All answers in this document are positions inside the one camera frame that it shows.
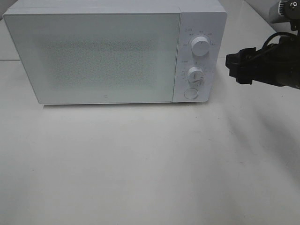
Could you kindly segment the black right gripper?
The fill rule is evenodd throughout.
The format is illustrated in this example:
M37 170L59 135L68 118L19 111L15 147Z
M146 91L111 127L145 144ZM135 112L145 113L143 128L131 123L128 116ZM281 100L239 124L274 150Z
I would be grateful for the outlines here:
M259 50L258 58L270 67L276 74L276 82L284 86L299 86L300 84L300 36L299 35L271 35ZM252 84L243 71L243 59L250 59L256 54L256 47L245 48L238 53L228 54L225 66L229 69L229 76L235 78L239 84Z

